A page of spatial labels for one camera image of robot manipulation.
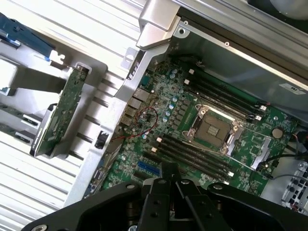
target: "screw hole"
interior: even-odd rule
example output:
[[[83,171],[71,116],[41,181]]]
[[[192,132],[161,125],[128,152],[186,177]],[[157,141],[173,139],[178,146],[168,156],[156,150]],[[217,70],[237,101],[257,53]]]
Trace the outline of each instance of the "screw hole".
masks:
[[[133,185],[133,184],[128,184],[128,185],[126,185],[126,188],[128,188],[128,189],[133,189],[133,188],[135,188],[135,185]]]
[[[151,213],[151,217],[157,218],[158,217],[158,213]]]
[[[180,33],[181,35],[184,34],[184,33],[185,33],[185,30],[181,28],[181,29],[179,30],[179,33]]]

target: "cable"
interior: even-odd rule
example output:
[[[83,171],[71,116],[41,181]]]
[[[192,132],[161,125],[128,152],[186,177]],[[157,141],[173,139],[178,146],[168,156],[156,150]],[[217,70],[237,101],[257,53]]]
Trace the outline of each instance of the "cable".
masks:
[[[299,141],[298,141],[297,135],[295,135],[295,134],[292,134],[292,135],[293,135],[293,136],[295,137],[295,139],[296,139],[296,150],[295,150],[295,155],[293,155],[293,154],[281,154],[281,155],[272,156],[272,157],[270,157],[270,158],[267,158],[265,161],[261,162],[259,165],[265,164],[265,163],[268,163],[268,162],[270,162],[270,161],[272,161],[272,160],[280,159],[280,158],[283,158],[283,157],[295,157],[296,159],[301,159],[301,157],[304,157],[304,160],[305,160],[305,158],[307,158],[307,155],[305,155],[305,154],[300,154],[300,153],[299,153]]]
[[[294,178],[299,178],[299,179],[301,179],[301,180],[303,180],[303,181],[305,181],[305,182],[308,183],[308,179],[306,179],[305,177],[301,177],[301,176],[297,176],[297,175],[292,175],[292,174],[283,174],[283,175],[276,176],[276,177],[270,176],[269,178],[270,178],[271,180],[276,180],[276,179],[281,178],[281,177],[294,177]]]
[[[142,112],[144,112],[144,111],[147,110],[147,109],[152,109],[152,110],[154,110],[154,112],[155,112],[155,114],[156,114],[156,120],[155,120],[155,123],[153,124],[152,127],[150,127],[149,129],[147,129],[147,130],[145,130],[145,131],[143,131],[143,132],[141,132],[141,133],[139,133],[139,134],[137,134],[137,135],[119,136],[119,137],[113,138],[111,141],[118,140],[118,139],[124,139],[124,138],[130,139],[130,138],[134,138],[134,137],[141,136],[141,135],[143,135],[143,134],[146,133],[146,132],[150,132],[150,131],[157,125],[157,122],[158,122],[158,113],[157,113],[157,111],[156,111],[154,108],[152,108],[152,107],[146,107],[146,108],[142,109],[138,114],[140,115]]]
[[[295,139],[296,139],[296,155],[298,155],[298,152],[299,152],[299,141],[298,141],[298,137],[297,137],[297,135],[295,135],[295,134],[292,134],[294,137],[295,137]]]

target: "red wire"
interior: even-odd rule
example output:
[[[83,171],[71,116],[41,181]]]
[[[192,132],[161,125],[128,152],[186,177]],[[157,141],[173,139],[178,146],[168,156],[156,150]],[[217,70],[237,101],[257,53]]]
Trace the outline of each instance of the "red wire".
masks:
[[[157,113],[157,111],[156,111],[154,108],[152,108],[152,107],[146,107],[146,108],[142,109],[140,112],[138,112],[137,116],[140,115],[142,112],[144,112],[144,111],[147,110],[147,109],[152,109],[152,110],[154,110],[154,111],[155,111],[155,114],[156,114],[156,120],[155,120],[155,123],[153,124],[152,127],[150,127],[149,129],[147,129],[147,130],[145,130],[145,131],[143,131],[142,133],[139,133],[139,134],[137,134],[137,135],[119,136],[119,137],[113,138],[111,141],[118,140],[118,139],[124,139],[124,138],[130,139],[130,138],[134,138],[134,137],[137,137],[137,136],[141,136],[141,135],[143,135],[143,134],[146,133],[146,132],[150,132],[150,131],[157,125],[157,122],[158,122],[158,113]]]

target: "black connector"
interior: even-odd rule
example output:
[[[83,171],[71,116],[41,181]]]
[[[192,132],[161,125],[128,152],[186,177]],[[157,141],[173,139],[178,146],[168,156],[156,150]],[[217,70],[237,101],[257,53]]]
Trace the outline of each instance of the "black connector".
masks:
[[[101,131],[100,134],[98,135],[97,137],[97,141],[95,143],[95,147],[97,149],[103,149],[103,147],[105,146],[105,143],[108,139],[108,136],[109,134],[104,132],[104,131]]]

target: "black cable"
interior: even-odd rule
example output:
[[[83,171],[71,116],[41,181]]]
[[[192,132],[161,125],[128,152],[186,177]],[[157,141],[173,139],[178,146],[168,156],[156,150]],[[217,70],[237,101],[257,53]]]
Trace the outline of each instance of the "black cable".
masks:
[[[272,160],[276,160],[276,159],[280,159],[282,157],[296,157],[296,155],[294,154],[281,154],[281,155],[276,155],[276,156],[272,156],[270,158],[267,158],[267,160],[261,162],[262,164],[264,163],[268,163],[269,161],[272,161]]]
[[[298,137],[297,135],[293,134],[293,136],[295,137],[295,140],[296,140],[296,155],[298,155],[298,152],[299,152],[299,140],[298,140]]]
[[[276,180],[276,179],[278,179],[278,178],[280,178],[280,177],[293,177],[293,178],[299,178],[299,179],[301,179],[301,180],[303,180],[303,181],[305,181],[305,182],[308,183],[308,179],[307,179],[307,178],[301,177],[301,176],[297,176],[297,175],[292,175],[292,174],[283,174],[283,175],[276,176],[276,177],[270,176],[269,178],[270,178],[271,180]]]

